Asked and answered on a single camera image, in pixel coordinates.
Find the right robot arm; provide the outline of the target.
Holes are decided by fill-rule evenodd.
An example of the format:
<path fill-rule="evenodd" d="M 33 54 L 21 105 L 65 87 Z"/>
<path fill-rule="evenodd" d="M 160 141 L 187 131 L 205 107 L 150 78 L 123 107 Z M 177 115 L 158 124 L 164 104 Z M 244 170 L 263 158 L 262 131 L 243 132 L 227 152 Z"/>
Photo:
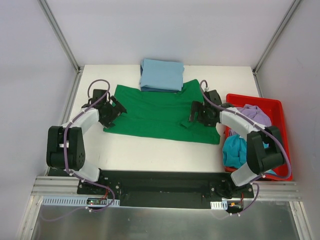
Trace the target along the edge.
<path fill-rule="evenodd" d="M 225 184 L 225 192 L 230 197 L 237 197 L 243 186 L 263 177 L 267 171 L 284 164 L 288 174 L 292 173 L 289 157 L 283 146 L 278 127 L 265 126 L 243 115 L 229 103 L 222 103 L 216 90 L 203 91 L 203 102 L 193 101 L 189 122 L 199 122 L 206 127 L 222 124 L 239 134 L 246 141 L 246 163 L 231 173 Z"/>

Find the green t-shirt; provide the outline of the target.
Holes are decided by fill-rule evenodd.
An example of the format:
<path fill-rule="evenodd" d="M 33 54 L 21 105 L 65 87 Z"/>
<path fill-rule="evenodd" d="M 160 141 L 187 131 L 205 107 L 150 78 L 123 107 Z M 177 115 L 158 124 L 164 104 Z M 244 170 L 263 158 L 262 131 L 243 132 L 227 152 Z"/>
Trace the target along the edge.
<path fill-rule="evenodd" d="M 189 121 L 192 103 L 204 101 L 197 79 L 184 83 L 177 93 L 144 92 L 118 85 L 114 96 L 127 112 L 113 121 L 114 126 L 104 128 L 106 133 L 211 145 L 220 143 L 215 127 Z"/>

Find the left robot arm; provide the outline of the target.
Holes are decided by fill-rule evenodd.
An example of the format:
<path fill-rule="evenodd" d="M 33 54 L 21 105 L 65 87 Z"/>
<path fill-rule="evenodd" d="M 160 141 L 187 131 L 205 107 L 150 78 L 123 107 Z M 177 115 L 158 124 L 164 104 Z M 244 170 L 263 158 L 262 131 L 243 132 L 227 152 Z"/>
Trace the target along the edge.
<path fill-rule="evenodd" d="M 89 190 L 96 195 L 102 194 L 106 183 L 100 179 L 101 170 L 86 159 L 84 135 L 97 123 L 106 129 L 114 127 L 114 120 L 126 112 L 126 108 L 108 90 L 94 89 L 93 97 L 74 118 L 48 129 L 48 167 L 64 170 L 82 181 L 89 181 Z"/>

